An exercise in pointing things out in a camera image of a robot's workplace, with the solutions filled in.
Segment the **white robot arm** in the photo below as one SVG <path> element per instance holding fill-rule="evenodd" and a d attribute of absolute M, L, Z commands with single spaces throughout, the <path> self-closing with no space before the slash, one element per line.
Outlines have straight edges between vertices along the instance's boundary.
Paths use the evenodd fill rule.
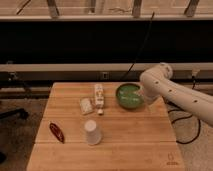
<path fill-rule="evenodd" d="M 152 104 L 159 96 L 195 115 L 213 127 L 213 96 L 187 88 L 170 80 L 172 67 L 159 63 L 140 75 L 141 94 L 147 104 Z"/>

